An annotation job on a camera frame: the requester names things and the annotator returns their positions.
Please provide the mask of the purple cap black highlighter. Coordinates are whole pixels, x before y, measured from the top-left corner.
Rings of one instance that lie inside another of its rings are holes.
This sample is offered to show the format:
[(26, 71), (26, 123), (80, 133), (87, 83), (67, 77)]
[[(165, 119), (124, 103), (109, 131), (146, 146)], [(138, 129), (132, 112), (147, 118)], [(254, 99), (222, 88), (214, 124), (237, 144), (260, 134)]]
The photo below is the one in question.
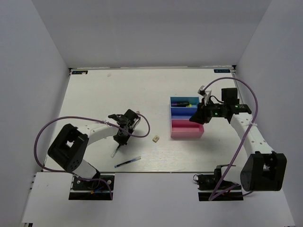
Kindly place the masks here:
[(186, 107), (188, 105), (190, 105), (189, 102), (173, 102), (173, 103), (171, 103), (172, 107)]

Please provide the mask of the green clear pen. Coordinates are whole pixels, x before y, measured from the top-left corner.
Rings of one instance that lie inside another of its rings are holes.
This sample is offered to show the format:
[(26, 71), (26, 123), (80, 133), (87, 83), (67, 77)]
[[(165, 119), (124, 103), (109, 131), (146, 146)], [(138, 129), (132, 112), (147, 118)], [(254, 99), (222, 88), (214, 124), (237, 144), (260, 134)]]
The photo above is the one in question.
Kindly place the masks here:
[(111, 158), (114, 158), (116, 153), (118, 152), (119, 148), (121, 147), (121, 145), (118, 145), (118, 147), (115, 149), (115, 151), (112, 153)]

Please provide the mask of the blue clear pen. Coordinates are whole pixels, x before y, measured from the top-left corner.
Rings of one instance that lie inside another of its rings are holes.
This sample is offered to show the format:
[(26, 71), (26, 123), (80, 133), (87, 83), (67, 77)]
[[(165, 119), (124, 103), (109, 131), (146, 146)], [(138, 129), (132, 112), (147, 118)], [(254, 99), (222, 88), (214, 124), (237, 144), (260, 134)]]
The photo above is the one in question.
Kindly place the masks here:
[(123, 163), (120, 163), (120, 164), (115, 165), (114, 168), (118, 168), (118, 167), (127, 165), (127, 164), (129, 164), (129, 163), (132, 163), (132, 162), (141, 160), (141, 158), (142, 158), (141, 156), (135, 157), (135, 158), (133, 158), (133, 159), (131, 159), (131, 160), (128, 160), (128, 161), (125, 161), (125, 162), (123, 162)]

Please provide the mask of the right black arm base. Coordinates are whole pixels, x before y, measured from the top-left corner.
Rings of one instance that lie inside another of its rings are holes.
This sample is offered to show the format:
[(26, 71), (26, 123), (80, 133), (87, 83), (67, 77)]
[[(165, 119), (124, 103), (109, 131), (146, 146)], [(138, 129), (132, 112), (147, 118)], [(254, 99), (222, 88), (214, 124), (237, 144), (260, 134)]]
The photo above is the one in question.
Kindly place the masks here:
[[(195, 174), (193, 181), (198, 185), (199, 201), (208, 201), (212, 191), (215, 189), (217, 182), (222, 176), (222, 168), (227, 165), (219, 165), (210, 174)], [(243, 194), (241, 186), (234, 187), (225, 193), (219, 195), (214, 201), (242, 201)]]

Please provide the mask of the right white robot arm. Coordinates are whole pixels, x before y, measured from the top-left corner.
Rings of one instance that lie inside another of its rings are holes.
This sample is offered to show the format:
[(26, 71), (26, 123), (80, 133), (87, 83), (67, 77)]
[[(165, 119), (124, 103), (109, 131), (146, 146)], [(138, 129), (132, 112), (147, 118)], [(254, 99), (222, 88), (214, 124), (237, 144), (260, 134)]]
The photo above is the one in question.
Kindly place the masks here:
[(211, 91), (200, 88), (198, 93), (203, 97), (197, 105), (197, 111), (189, 119), (191, 122), (206, 124), (212, 118), (224, 118), (235, 129), (241, 147), (245, 149), (248, 159), (243, 167), (221, 165), (214, 171), (212, 180), (200, 177), (204, 185), (213, 184), (216, 189), (238, 184), (245, 191), (279, 191), (282, 189), (286, 156), (276, 153), (261, 135), (253, 122), (250, 108), (241, 104), (236, 88), (223, 88), (222, 99), (218, 103), (211, 100)]

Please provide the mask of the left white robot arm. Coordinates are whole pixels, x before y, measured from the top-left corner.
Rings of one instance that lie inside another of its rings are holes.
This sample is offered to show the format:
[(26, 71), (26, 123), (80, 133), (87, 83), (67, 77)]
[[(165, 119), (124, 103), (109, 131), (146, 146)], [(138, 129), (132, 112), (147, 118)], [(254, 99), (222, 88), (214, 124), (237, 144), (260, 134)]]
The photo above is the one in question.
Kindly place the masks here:
[(94, 189), (99, 186), (100, 172), (83, 159), (86, 148), (108, 137), (112, 137), (118, 147), (126, 145), (140, 120), (140, 116), (129, 109), (125, 114), (109, 115), (104, 123), (95, 122), (83, 127), (66, 124), (47, 154), (67, 173), (84, 178), (85, 185)]

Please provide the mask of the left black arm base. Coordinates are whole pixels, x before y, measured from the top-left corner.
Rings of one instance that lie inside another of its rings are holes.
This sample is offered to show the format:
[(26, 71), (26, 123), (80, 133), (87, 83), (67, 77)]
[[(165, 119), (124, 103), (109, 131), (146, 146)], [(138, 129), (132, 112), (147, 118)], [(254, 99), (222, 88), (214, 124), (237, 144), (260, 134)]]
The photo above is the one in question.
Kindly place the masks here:
[(114, 193), (114, 174), (101, 175), (100, 179), (103, 181), (83, 181), (79, 177), (73, 177), (69, 200), (71, 201), (110, 201), (110, 191), (107, 184), (110, 187), (111, 193)]

